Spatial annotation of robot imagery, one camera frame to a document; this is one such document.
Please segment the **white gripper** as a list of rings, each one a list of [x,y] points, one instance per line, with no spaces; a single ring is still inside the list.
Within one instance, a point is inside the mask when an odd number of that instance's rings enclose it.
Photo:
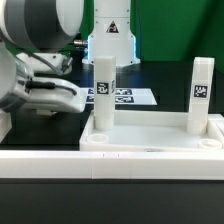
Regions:
[[[25,108],[52,112],[81,113],[86,105],[86,92],[75,84],[59,79],[33,77],[24,82]]]

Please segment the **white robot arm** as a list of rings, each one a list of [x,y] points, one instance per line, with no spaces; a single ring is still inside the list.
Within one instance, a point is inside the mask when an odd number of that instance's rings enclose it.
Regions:
[[[117,67],[138,64],[136,38],[130,30],[131,0],[93,0],[94,28],[82,63],[96,65],[98,57],[114,56]],[[56,53],[78,34],[84,0],[0,0],[0,110],[22,106],[53,112],[80,113],[86,94],[59,77],[36,77],[30,62],[7,49],[11,45],[40,59]]]

